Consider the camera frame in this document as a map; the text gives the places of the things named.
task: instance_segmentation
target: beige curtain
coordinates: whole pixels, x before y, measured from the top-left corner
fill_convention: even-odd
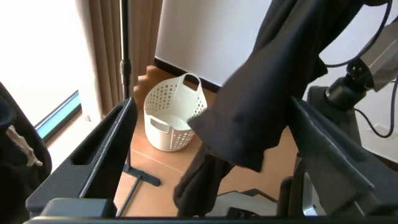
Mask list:
[[[162,0],[129,0],[130,93],[155,57]],[[118,0],[75,0],[87,48],[86,73],[79,89],[85,118],[99,122],[122,100]]]

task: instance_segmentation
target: wall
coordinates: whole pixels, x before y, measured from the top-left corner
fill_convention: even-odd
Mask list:
[[[164,0],[156,57],[217,85],[247,59],[271,1],[265,0]],[[326,63],[353,57],[379,27],[385,6],[363,7],[348,28],[321,53]],[[389,17],[398,14],[394,2]],[[345,74],[345,67],[329,70],[310,85],[330,85]],[[389,127],[392,85],[369,92],[358,104],[374,124]],[[364,147],[398,162],[398,138],[381,139],[367,132],[358,118]]]

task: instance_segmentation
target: brown floor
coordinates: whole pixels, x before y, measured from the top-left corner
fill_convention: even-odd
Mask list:
[[[134,90],[138,107],[138,122],[131,143],[131,158],[134,167],[158,177],[162,184],[154,187],[141,182],[132,200],[129,202],[124,216],[176,216],[177,208],[172,200],[172,192],[181,176],[188,168],[196,154],[201,141],[195,136],[181,151],[162,152],[148,142],[144,130],[143,103],[146,94],[158,82],[174,76],[156,67],[148,67],[147,75],[139,78]],[[208,105],[211,105],[216,94],[205,90]],[[219,193],[231,190],[248,190],[257,188],[277,198],[279,185],[284,177],[292,174],[297,147],[292,135],[286,129],[278,147],[265,152],[266,161],[262,173],[235,167],[223,179]],[[135,177],[122,174],[114,202],[121,207],[127,197]]]

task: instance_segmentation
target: wire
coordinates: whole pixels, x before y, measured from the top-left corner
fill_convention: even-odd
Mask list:
[[[379,136],[380,138],[388,138],[392,135],[392,133],[394,132],[394,123],[395,123],[395,105],[396,105],[396,93],[397,93],[397,87],[398,87],[398,78],[396,78],[396,80],[394,81],[394,87],[392,89],[392,97],[391,97],[391,114],[390,114],[390,130],[387,134],[383,135],[380,134],[374,127],[372,122],[369,120],[369,118],[365,115],[365,113],[363,113],[362,111],[355,109],[355,111],[357,111],[359,114],[361,114],[366,122],[368,122],[370,128],[372,129],[372,131]]]
[[[372,46],[373,44],[377,41],[377,38],[379,38],[381,31],[383,30],[384,26],[386,25],[388,16],[390,15],[390,11],[391,11],[391,7],[392,7],[392,0],[388,0],[387,2],[387,7],[386,7],[386,12],[384,13],[384,17],[383,20],[381,21],[381,24],[377,30],[377,32],[375,33],[375,35],[373,36],[373,38],[371,39],[371,41],[365,46],[364,49],[362,49],[357,56],[353,57],[352,59],[349,59],[346,62],[343,63],[338,63],[335,65],[326,65],[327,68],[337,68],[337,67],[341,67],[344,65],[347,65],[357,59],[359,59],[360,57],[362,57]]]

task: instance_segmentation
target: laundry basket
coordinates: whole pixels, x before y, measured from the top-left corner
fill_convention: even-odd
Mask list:
[[[187,75],[199,81],[197,90],[183,84]],[[187,120],[207,108],[200,79],[192,74],[157,84],[145,98],[144,122],[149,142],[161,151],[174,152],[186,146],[195,134]]]

